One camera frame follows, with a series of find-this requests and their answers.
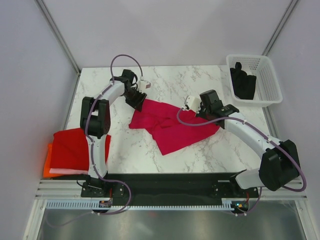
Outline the magenta t shirt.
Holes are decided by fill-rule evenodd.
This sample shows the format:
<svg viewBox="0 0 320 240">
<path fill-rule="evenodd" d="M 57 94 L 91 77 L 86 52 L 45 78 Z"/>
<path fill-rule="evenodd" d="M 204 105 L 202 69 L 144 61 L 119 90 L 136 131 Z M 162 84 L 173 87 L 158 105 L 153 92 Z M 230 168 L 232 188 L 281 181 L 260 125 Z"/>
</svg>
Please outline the magenta t shirt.
<svg viewBox="0 0 320 240">
<path fill-rule="evenodd" d="M 163 156 L 198 143 L 214 135 L 219 126 L 213 123 L 187 126 L 177 119 L 179 108 L 164 102 L 146 99 L 142 110 L 135 110 L 128 127 L 145 129 L 155 140 Z"/>
</svg>

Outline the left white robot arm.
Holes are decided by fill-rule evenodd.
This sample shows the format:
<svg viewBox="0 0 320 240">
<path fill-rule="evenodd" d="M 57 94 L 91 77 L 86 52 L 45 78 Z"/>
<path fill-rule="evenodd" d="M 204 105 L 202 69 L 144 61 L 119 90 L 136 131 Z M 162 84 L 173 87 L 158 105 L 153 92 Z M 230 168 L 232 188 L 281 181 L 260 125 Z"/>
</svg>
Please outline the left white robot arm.
<svg viewBox="0 0 320 240">
<path fill-rule="evenodd" d="M 119 97 L 124 97 L 125 103 L 133 109 L 142 110 L 147 94 L 138 90 L 138 77 L 129 69 L 124 69 L 121 76 L 112 77 L 96 98 L 86 96 L 82 99 L 80 128 L 85 134 L 89 152 L 88 174 L 81 190 L 83 198 L 109 195 L 110 183 L 102 178 L 108 174 L 106 140 L 111 128 L 110 106 Z"/>
</svg>

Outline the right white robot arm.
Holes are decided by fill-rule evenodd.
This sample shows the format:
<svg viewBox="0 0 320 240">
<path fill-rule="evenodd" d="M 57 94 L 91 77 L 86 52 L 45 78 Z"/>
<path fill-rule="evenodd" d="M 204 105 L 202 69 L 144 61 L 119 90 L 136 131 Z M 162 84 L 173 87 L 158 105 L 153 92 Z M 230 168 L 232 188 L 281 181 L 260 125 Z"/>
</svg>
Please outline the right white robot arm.
<svg viewBox="0 0 320 240">
<path fill-rule="evenodd" d="M 285 188 L 301 174 L 296 145 L 291 140 L 281 141 L 267 135 L 253 124 L 235 106 L 223 105 L 215 90 L 200 94 L 198 117 L 212 121 L 246 143 L 260 158 L 260 167 L 244 170 L 233 176 L 229 191 L 235 197 L 247 189 L 266 187 L 270 191 Z"/>
</svg>

